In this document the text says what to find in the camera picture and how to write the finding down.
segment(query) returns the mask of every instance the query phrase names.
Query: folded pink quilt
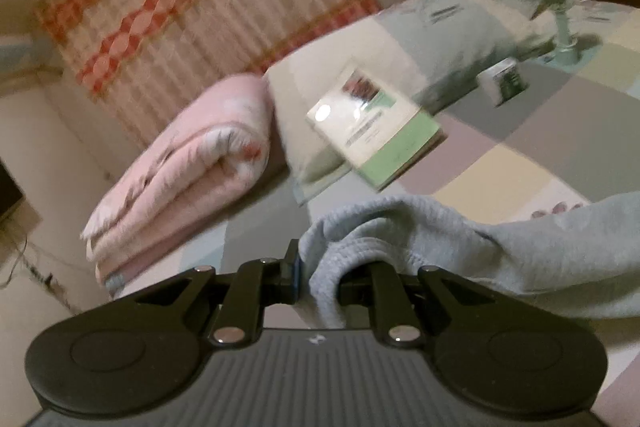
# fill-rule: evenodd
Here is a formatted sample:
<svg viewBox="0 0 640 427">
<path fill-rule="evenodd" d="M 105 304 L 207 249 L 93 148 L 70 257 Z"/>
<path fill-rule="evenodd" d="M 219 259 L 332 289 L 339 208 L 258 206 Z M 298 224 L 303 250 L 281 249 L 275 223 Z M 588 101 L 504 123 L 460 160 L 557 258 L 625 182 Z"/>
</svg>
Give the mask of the folded pink quilt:
<svg viewBox="0 0 640 427">
<path fill-rule="evenodd" d="M 269 158 L 272 114 L 267 83 L 254 74 L 217 82 L 183 110 L 82 231 L 98 280 L 126 283 L 253 187 Z"/>
</svg>

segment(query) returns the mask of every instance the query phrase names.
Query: pillowcase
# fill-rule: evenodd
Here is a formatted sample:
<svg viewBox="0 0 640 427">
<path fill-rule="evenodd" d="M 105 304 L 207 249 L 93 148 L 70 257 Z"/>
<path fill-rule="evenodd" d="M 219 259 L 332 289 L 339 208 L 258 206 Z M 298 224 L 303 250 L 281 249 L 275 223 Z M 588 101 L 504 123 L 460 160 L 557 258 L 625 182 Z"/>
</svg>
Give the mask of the pillowcase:
<svg viewBox="0 0 640 427">
<path fill-rule="evenodd" d="M 287 163 L 302 200 L 348 168 L 312 130 L 306 112 L 355 61 L 434 114 L 477 86 L 506 57 L 549 49 L 552 34 L 493 0 L 408 0 L 321 37 L 266 73 Z"/>
</svg>

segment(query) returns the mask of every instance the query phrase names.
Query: green stripe on book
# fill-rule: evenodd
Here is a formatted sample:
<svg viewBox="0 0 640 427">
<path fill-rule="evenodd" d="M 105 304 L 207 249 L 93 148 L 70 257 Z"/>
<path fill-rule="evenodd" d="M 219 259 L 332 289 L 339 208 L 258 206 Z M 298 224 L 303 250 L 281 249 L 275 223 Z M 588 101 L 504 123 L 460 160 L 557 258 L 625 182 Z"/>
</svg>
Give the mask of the green stripe on book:
<svg viewBox="0 0 640 427">
<path fill-rule="evenodd" d="M 360 174 L 374 187 L 382 187 L 420 152 L 439 129 L 440 126 L 430 115 L 419 111 L 362 165 Z"/>
</svg>

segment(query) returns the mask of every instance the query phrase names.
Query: green and white book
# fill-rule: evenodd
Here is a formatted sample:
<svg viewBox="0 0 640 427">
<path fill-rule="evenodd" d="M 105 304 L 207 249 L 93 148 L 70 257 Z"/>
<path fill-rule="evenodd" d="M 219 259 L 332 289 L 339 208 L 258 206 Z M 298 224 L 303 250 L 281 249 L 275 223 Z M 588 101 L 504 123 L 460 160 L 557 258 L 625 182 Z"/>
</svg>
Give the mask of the green and white book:
<svg viewBox="0 0 640 427">
<path fill-rule="evenodd" d="M 431 115 L 357 64 L 306 117 L 378 190 L 444 139 Z"/>
</svg>

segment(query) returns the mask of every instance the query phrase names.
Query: curtain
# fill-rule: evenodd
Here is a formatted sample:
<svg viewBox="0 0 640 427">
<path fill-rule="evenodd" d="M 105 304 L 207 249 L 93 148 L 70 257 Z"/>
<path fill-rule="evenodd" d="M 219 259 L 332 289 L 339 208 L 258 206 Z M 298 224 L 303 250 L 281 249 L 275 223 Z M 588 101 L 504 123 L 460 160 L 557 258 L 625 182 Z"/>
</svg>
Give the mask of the curtain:
<svg viewBox="0 0 640 427">
<path fill-rule="evenodd" d="M 376 0 L 44 0 L 43 27 L 142 146 L 204 89 L 377 12 Z"/>
</svg>

